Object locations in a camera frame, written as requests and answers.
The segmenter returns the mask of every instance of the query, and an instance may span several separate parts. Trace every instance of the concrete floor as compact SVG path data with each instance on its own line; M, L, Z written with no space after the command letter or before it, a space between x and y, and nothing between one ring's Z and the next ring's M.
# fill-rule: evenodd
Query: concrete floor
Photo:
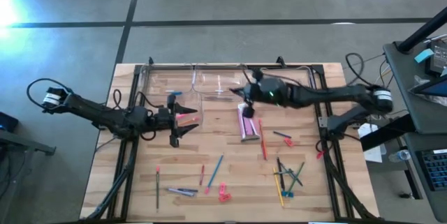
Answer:
M123 22L130 1L0 0L0 10L9 10L0 22ZM446 0L138 0L133 20L430 17L446 4ZM376 56L384 43L405 39L421 25L140 27L130 32L123 62L147 62L149 56L159 63L273 62L283 56L289 62L344 63L346 53ZM28 83L51 77L84 97L105 101L122 32L120 27L0 30L0 111L20 120L20 135L57 146L53 157L36 156L11 223L76 220L98 136L89 122L73 115L42 114L25 96ZM376 79L382 61L367 63L363 74L367 80ZM353 74L345 71L346 79L352 79ZM42 98L46 88L47 84L36 85L33 96ZM391 89L395 110L401 110L404 104L394 82ZM409 190L403 173L371 176L382 217L437 223L426 200L396 196Z

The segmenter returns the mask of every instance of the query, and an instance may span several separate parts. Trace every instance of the gray pen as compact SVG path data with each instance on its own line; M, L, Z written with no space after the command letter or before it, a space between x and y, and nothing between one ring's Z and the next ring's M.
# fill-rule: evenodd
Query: gray pen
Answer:
M195 193L185 192L185 191L177 190L175 188L168 188L168 191L173 192L173 193L179 193L179 194L186 195L189 197L194 197L194 195L196 195Z

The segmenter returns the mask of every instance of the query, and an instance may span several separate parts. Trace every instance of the small bottle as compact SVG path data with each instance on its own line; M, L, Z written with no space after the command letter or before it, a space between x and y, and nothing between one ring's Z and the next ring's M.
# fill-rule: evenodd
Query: small bottle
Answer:
M389 157L391 162L397 163L401 161L406 161L411 158L410 152L408 150L401 150L398 152L395 152L393 154L390 154Z

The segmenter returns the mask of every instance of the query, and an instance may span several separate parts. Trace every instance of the red pen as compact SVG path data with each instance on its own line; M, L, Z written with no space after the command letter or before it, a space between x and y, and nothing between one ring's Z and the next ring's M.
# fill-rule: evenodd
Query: red pen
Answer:
M204 171L205 171L205 165L202 165L202 173L200 174L200 182L198 183L200 186L202 186Z
M258 119L259 122L259 131L261 132L261 149L263 151L264 160L268 160L267 158L267 149L265 148L265 140L263 134L263 125L261 123L261 119Z

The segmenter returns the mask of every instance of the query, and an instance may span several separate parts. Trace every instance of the computer monitor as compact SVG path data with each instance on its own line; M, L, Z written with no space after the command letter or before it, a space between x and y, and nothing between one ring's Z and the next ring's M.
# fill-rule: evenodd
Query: computer monitor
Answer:
M415 87L411 91L415 94L447 97L447 75Z

